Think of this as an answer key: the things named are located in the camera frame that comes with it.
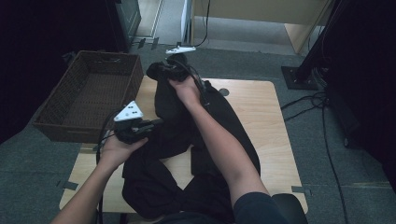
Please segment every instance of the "black clothing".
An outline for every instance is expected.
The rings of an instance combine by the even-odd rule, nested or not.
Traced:
[[[125,162],[122,196],[145,218],[186,211],[234,222],[228,185],[210,158],[189,111],[178,99],[161,67],[160,63],[154,63],[147,74],[157,80],[155,112],[163,119],[163,124]],[[205,103],[209,103],[205,108],[238,139],[260,174],[257,152],[233,108],[209,81],[205,81],[204,89]],[[181,189],[159,159],[183,153],[190,145],[194,145],[191,149],[191,173],[194,178],[186,188]]]
[[[250,192],[239,198],[233,208],[236,224],[287,224],[272,198],[264,193]],[[183,212],[165,217],[158,224],[226,224],[199,213]]]

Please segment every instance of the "brown wicker basket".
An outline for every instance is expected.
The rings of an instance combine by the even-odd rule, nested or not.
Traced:
[[[97,143],[106,117],[136,98],[142,79],[138,55],[81,51],[33,125],[51,141]]]

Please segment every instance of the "wooden tabletop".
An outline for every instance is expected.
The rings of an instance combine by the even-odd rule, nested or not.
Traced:
[[[304,211],[308,208],[303,193],[294,193],[291,186],[300,187],[297,171],[285,123],[280,111],[276,90],[269,81],[230,80],[208,78],[216,89],[227,89],[226,96],[241,120],[260,158],[262,182],[270,194],[292,193],[300,201]],[[156,119],[154,94],[156,81],[144,77],[136,97],[136,103],[144,113],[144,119]],[[69,181],[80,186],[95,167],[92,145],[82,145]],[[164,161],[178,185],[184,189],[192,179],[190,151]],[[122,199],[122,166],[111,176],[104,193],[104,212],[132,213],[134,210]],[[64,191],[60,207],[63,208],[76,192]]]

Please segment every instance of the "cable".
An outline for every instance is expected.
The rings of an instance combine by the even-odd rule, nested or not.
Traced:
[[[203,81],[202,81],[200,75],[198,74],[197,70],[194,67],[192,67],[191,65],[187,65],[186,66],[185,64],[183,64],[183,63],[181,63],[181,62],[179,62],[177,60],[174,60],[174,59],[169,59],[168,58],[166,60],[174,62],[174,63],[177,63],[178,65],[180,65],[184,70],[187,71],[189,76],[191,76],[192,79],[194,79],[195,86],[198,88],[198,91],[200,92],[201,98],[202,98],[202,100],[204,102],[204,107],[205,107],[206,111],[210,114],[210,108],[209,108],[210,103],[207,101],[207,99],[206,99],[206,97],[204,95],[205,84],[203,83]],[[191,70],[189,68],[191,68],[195,72],[195,75],[198,76],[198,78],[195,75],[192,74],[192,72],[191,72]]]
[[[324,72],[324,70],[326,70],[326,72],[327,72],[327,69],[318,68],[318,67],[313,67],[313,68],[312,68],[312,74],[314,75],[316,81],[317,81],[323,88],[326,88],[326,87],[327,87],[327,82],[323,79],[324,76],[323,76],[323,74],[322,74],[322,73],[326,73],[326,72]]]
[[[327,156],[329,158],[330,165],[332,167],[332,173],[334,174],[335,182],[337,183],[338,192],[340,193],[341,204],[343,205],[343,211],[344,211],[344,219],[345,219],[346,224],[348,224],[349,221],[347,219],[347,208],[346,208],[346,203],[344,200],[344,194],[341,189],[340,180],[338,179],[338,175],[335,172],[334,164],[332,163],[332,156],[330,155],[329,144],[327,142],[326,122],[325,122],[325,118],[324,118],[324,108],[325,108],[325,106],[322,107],[322,122],[323,122],[323,136],[324,136],[324,142],[325,142],[325,146],[326,146],[326,152],[327,152]]]
[[[326,63],[331,63],[331,62],[332,62],[332,58],[331,58],[331,57],[326,57],[326,55],[325,55],[325,53],[324,53],[324,40],[325,40],[325,38],[326,38],[327,31],[328,31],[328,30],[330,29],[330,27],[332,26],[332,21],[333,21],[333,19],[334,19],[334,16],[337,15],[337,11],[338,11],[339,7],[341,6],[341,3],[342,3],[342,0],[340,0],[340,2],[338,3],[337,8],[335,9],[334,13],[332,14],[332,17],[331,17],[329,20],[327,20],[326,28],[325,28],[324,31],[323,31],[324,33],[323,33],[322,43],[321,43],[321,53],[322,53],[322,58],[323,58],[323,60],[324,60]]]
[[[345,199],[344,199],[344,194],[343,194],[343,191],[342,191],[342,189],[341,189],[340,180],[339,180],[339,178],[338,178],[338,175],[337,175],[337,173],[335,172],[334,164],[333,164],[333,162],[332,162],[332,156],[331,156],[330,150],[329,150],[329,143],[328,143],[328,140],[327,140],[326,121],[325,121],[324,111],[325,111],[326,105],[328,104],[328,98],[327,98],[327,96],[325,95],[325,92],[317,92],[317,93],[315,93],[315,94],[313,94],[313,95],[310,95],[310,96],[301,97],[301,98],[298,99],[298,100],[295,100],[295,101],[292,101],[292,102],[290,102],[290,103],[288,103],[288,104],[283,105],[283,106],[281,107],[281,110],[283,110],[283,109],[285,109],[285,108],[287,108],[287,107],[289,107],[289,106],[291,106],[291,105],[294,105],[294,104],[296,104],[296,103],[298,103],[298,102],[300,102],[300,101],[302,101],[302,100],[307,100],[307,99],[310,99],[310,100],[311,100],[311,104],[312,104],[313,106],[312,106],[311,108],[308,108],[308,109],[306,109],[306,110],[301,111],[300,113],[298,113],[298,114],[296,114],[296,115],[294,115],[294,116],[291,116],[291,117],[285,119],[285,121],[290,120],[290,119],[294,119],[294,118],[296,118],[297,116],[299,116],[299,115],[301,115],[301,114],[303,114],[303,113],[305,113],[306,111],[309,111],[309,110],[311,110],[311,109],[314,109],[314,108],[321,108],[321,111],[322,111],[322,125],[323,125],[323,137],[324,137],[324,142],[325,142],[325,146],[326,146],[326,153],[327,153],[327,156],[328,156],[328,158],[329,158],[330,165],[331,165],[331,167],[332,167],[332,173],[333,173],[333,175],[334,175],[335,182],[336,182],[336,184],[337,184],[338,192],[339,192],[339,194],[340,194],[341,204],[342,204],[342,206],[343,206],[343,211],[344,211],[345,223],[348,224],[349,222],[348,222],[348,218],[347,218],[347,208],[346,208],[346,203],[345,203]]]
[[[294,119],[294,118],[296,118],[296,117],[302,115],[303,113],[305,113],[307,111],[310,111],[312,109],[322,108],[324,106],[325,99],[326,99],[325,92],[320,91],[320,92],[317,92],[317,93],[315,93],[313,95],[303,96],[303,97],[301,97],[298,100],[295,100],[295,101],[292,101],[290,103],[287,103],[287,104],[283,105],[282,107],[280,107],[281,110],[284,110],[284,109],[288,108],[291,105],[295,105],[296,103],[298,103],[298,102],[300,102],[302,100],[311,100],[311,104],[312,104],[312,107],[310,107],[308,109],[305,109],[305,110],[303,110],[303,111],[301,111],[301,112],[299,112],[299,113],[297,113],[297,114],[295,114],[293,116],[290,116],[290,117],[284,119],[284,121],[288,121],[288,120]]]
[[[204,39],[202,40],[201,43],[199,43],[197,45],[194,45],[193,47],[199,47],[202,44],[204,44],[204,42],[206,41],[206,38],[207,38],[207,22],[208,22],[208,19],[209,19],[209,10],[210,10],[210,0],[207,3],[207,10],[206,10],[206,25],[205,25],[206,32],[205,32],[205,37],[204,37]]]
[[[202,10],[204,10],[203,1],[201,1],[201,8],[202,8]],[[202,17],[202,25],[205,27],[206,32],[208,32],[207,31],[207,25],[205,24],[205,17]],[[206,45],[208,46],[210,44],[210,39],[206,39],[206,40],[207,40],[207,44]]]
[[[117,113],[120,113],[120,111],[121,111],[121,109],[117,109],[117,110],[111,112],[105,118],[105,122],[103,122],[102,129],[99,133],[98,144],[96,146],[97,147],[97,149],[96,149],[96,165],[100,161],[100,152],[101,152],[101,148],[103,146],[103,141],[106,140],[108,137],[114,135],[114,134],[111,134],[109,136],[104,137],[106,126],[107,126],[108,122],[110,121],[111,117],[113,117]],[[99,224],[103,224],[103,194],[99,200],[97,217],[99,219]]]

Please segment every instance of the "shoulder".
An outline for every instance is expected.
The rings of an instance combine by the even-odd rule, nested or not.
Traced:
[[[261,192],[244,194],[236,201],[233,213],[237,224],[288,223],[271,196]]]

